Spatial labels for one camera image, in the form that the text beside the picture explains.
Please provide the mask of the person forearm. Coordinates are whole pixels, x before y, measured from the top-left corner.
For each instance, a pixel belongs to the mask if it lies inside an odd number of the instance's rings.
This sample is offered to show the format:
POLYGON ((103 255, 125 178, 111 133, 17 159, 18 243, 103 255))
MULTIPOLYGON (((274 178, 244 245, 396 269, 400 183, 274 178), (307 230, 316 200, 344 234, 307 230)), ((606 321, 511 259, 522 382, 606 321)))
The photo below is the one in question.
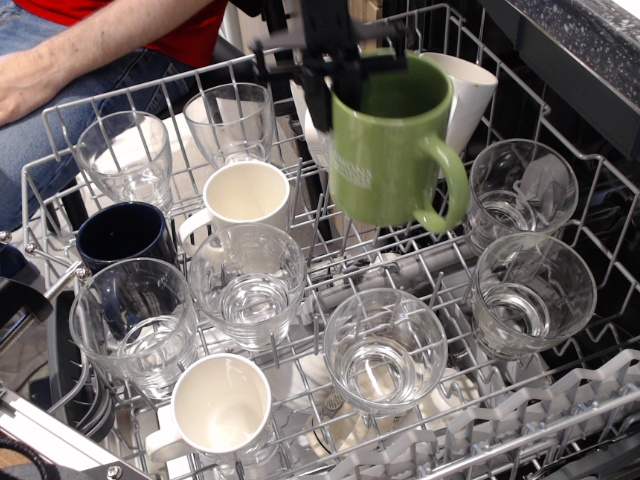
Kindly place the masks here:
POLYGON ((192 18, 205 1, 111 1, 32 48, 1 56, 1 124, 51 101, 80 76, 143 47, 192 18))

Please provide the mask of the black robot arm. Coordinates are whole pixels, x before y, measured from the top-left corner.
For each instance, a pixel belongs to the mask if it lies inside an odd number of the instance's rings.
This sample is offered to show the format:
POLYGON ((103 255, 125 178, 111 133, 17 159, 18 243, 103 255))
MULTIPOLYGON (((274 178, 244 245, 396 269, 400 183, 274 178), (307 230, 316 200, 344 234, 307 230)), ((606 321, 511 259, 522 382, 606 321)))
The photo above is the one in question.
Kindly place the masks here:
POLYGON ((332 97, 353 110, 361 106, 365 80, 408 64, 405 29, 399 23, 363 24, 345 1, 235 1, 249 16, 262 15, 269 35, 249 44, 256 75, 289 79, 301 86, 317 130, 332 129, 332 97))

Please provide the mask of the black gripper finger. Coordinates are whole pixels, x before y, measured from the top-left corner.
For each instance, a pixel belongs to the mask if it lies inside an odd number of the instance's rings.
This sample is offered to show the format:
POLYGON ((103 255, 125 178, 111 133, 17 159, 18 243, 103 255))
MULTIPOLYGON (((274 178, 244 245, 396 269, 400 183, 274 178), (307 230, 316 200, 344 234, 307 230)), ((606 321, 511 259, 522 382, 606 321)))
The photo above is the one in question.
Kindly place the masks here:
POLYGON ((366 72, 342 72, 333 80, 333 93, 347 107, 360 111, 363 88, 368 80, 366 72))
POLYGON ((331 92, 324 78, 305 75, 302 87, 315 128, 323 133, 329 132, 332 128, 331 92))

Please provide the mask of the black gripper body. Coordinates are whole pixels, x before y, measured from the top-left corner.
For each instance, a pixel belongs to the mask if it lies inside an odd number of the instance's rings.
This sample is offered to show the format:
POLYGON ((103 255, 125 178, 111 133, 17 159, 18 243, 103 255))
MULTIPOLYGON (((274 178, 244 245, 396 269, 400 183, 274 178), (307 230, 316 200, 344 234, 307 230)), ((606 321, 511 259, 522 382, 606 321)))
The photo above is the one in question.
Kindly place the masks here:
POLYGON ((276 32, 250 46, 260 79, 293 79, 303 74, 338 78, 349 72, 367 75, 407 66, 403 46, 405 28, 398 22, 361 23, 351 18, 345 1, 300 1, 297 14, 298 23, 291 30, 276 32), (377 39, 393 40, 397 44, 389 53, 362 58, 359 43, 377 39), (298 50, 303 60, 270 69, 265 53, 273 49, 298 50))

